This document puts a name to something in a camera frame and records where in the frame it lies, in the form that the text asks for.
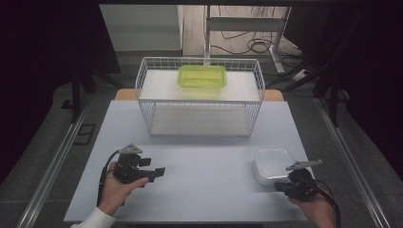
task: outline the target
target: white wire basket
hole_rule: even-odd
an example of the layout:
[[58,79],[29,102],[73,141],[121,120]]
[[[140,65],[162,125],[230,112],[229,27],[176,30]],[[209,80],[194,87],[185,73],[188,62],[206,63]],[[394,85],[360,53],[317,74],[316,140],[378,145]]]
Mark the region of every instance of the white wire basket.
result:
[[[182,88],[177,77],[184,65],[223,66],[226,86]],[[135,88],[152,136],[250,137],[264,97],[254,59],[144,58]]]

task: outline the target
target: white table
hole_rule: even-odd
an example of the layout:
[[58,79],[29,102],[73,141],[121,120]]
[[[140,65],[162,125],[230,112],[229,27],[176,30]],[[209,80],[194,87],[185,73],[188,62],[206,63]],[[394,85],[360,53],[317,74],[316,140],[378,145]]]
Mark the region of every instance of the white table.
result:
[[137,102],[112,101],[68,208],[65,221],[80,221],[93,210],[107,158],[135,143],[163,177],[136,189],[115,217],[134,223],[238,223],[305,220],[283,193],[260,185],[253,155],[284,148],[307,161],[288,104],[263,103],[250,138],[150,137]]

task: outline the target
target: white container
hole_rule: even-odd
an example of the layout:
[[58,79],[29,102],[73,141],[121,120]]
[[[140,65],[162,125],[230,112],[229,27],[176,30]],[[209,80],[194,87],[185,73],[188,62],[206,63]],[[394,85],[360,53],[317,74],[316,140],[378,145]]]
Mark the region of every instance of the white container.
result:
[[[226,86],[183,89],[177,79],[185,65],[225,67]],[[250,137],[264,89],[258,60],[246,59],[144,58],[136,80],[151,136]]]
[[275,182],[287,182],[288,174],[285,168],[294,163],[293,157],[285,149],[262,149],[254,155],[254,170],[256,179],[263,185],[273,185]]

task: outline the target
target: yellow-green plastic container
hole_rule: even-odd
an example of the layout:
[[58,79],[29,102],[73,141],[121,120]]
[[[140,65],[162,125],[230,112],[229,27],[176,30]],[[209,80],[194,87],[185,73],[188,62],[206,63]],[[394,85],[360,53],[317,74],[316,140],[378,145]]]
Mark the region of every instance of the yellow-green plastic container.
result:
[[224,66],[192,66],[179,68],[178,85],[186,88],[223,88],[226,85]]

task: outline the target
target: human hand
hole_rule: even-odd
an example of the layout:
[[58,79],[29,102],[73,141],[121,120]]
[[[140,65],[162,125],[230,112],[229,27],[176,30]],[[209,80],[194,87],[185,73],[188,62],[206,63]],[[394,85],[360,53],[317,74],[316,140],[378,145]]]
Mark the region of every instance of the human hand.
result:
[[333,208],[322,195],[317,194],[312,200],[299,201],[288,198],[293,204],[300,207],[305,217],[319,228],[334,228]]
[[139,179],[128,184],[121,183],[113,176],[117,162],[109,165],[104,182],[101,202],[98,208],[104,213],[113,216],[116,210],[125,202],[133,189],[142,187],[148,182],[148,178]]

